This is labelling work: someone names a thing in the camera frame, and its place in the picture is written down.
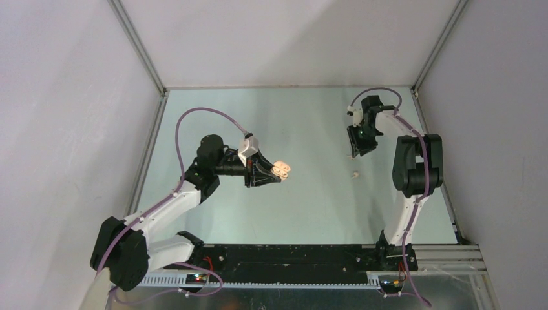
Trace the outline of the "aluminium frame corner post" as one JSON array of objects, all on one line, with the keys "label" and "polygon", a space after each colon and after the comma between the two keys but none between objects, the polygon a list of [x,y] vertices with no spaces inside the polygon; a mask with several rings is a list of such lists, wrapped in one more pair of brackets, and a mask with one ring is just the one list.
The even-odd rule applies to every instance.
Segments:
[{"label": "aluminium frame corner post", "polygon": [[122,30],[125,32],[125,35],[127,36],[127,39],[129,40],[129,43],[131,44],[134,51],[136,52],[137,58],[140,60],[147,75],[151,79],[155,89],[157,90],[160,96],[165,96],[165,93],[167,92],[167,88],[164,85],[153,63],[153,60],[150,57],[134,23],[132,22],[132,19],[123,1],[108,0],[107,2],[110,5],[114,15],[116,16],[116,19],[118,20]]},{"label": "aluminium frame corner post", "polygon": [[469,0],[458,0],[455,7],[452,9],[448,19],[446,20],[440,34],[438,35],[435,43],[430,50],[424,64],[419,71],[414,83],[412,84],[412,90],[418,92],[424,83],[425,79],[428,76],[431,68],[434,66],[438,56],[445,47],[449,37],[453,33],[453,30],[457,26],[461,16],[464,14],[466,8],[468,7]]}]

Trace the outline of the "aluminium frame corner post right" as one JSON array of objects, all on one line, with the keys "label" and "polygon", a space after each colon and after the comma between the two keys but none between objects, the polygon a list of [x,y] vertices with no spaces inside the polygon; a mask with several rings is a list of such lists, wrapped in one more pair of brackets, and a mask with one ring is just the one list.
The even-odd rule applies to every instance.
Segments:
[{"label": "aluminium frame corner post right", "polygon": [[458,0],[455,7],[452,9],[448,19],[446,20],[440,34],[438,35],[435,43],[430,50],[424,64],[419,71],[414,83],[412,84],[412,90],[418,92],[424,83],[425,79],[428,76],[431,68],[434,66],[438,56],[445,47],[449,37],[453,33],[453,30],[457,26],[461,16],[464,14],[466,8],[468,7],[469,0]]}]

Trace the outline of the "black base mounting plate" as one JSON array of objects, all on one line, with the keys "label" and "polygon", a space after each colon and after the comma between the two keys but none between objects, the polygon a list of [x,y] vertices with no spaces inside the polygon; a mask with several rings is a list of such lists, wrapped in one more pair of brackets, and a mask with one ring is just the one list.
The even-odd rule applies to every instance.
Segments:
[{"label": "black base mounting plate", "polygon": [[410,247],[404,253],[359,244],[203,245],[189,262],[212,268],[224,282],[263,284],[359,284],[369,272],[418,270]]}]

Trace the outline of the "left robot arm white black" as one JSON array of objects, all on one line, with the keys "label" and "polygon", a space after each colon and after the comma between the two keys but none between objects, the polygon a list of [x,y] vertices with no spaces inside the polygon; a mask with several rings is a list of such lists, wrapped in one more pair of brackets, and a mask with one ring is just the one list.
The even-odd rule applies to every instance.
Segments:
[{"label": "left robot arm white black", "polygon": [[237,149],[228,147],[216,134],[204,136],[172,193],[146,211],[121,220],[111,216],[102,223],[90,266],[97,273],[108,269],[111,283],[124,291],[134,289],[148,272],[169,265],[182,262],[196,269],[203,264],[204,251],[190,237],[178,233],[154,241],[154,234],[204,203],[220,185],[221,176],[241,176],[250,188],[280,183],[290,170],[283,161],[268,161],[252,134],[245,135]]}]

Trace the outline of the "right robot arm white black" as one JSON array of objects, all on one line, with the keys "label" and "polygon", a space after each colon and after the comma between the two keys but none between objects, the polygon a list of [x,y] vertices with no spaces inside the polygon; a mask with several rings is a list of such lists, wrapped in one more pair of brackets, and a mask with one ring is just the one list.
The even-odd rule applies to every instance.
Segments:
[{"label": "right robot arm white black", "polygon": [[347,114],[352,119],[347,128],[352,158],[375,150],[380,136],[396,139],[392,183],[397,212],[381,231],[375,254],[379,267],[392,270],[401,263],[400,251],[408,252],[425,202],[443,184],[443,141],[438,134],[417,129],[379,96],[365,97],[359,108],[349,105]]}]

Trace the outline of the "aluminium frame corner post left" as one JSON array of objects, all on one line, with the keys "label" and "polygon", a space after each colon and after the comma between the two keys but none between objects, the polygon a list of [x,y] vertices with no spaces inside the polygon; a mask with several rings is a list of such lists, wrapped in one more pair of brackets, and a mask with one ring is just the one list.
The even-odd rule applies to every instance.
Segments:
[{"label": "aluminium frame corner post left", "polygon": [[164,85],[153,63],[153,60],[150,57],[134,23],[132,22],[132,19],[123,1],[108,0],[107,2],[110,5],[114,15],[116,16],[116,19],[118,20],[122,30],[125,32],[125,35],[127,36],[127,39],[129,40],[129,43],[131,44],[134,51],[136,52],[137,58],[140,60],[147,75],[151,79],[155,89],[157,90],[160,96],[165,96],[165,93],[167,92],[167,88]]}]

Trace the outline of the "beige earbud charging case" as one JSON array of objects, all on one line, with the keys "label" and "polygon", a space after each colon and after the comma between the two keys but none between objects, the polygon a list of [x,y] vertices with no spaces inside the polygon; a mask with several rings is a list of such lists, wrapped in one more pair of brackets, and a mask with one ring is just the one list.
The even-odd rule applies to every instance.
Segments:
[{"label": "beige earbud charging case", "polygon": [[283,161],[276,161],[271,168],[271,172],[281,179],[286,179],[290,171],[291,167]]}]

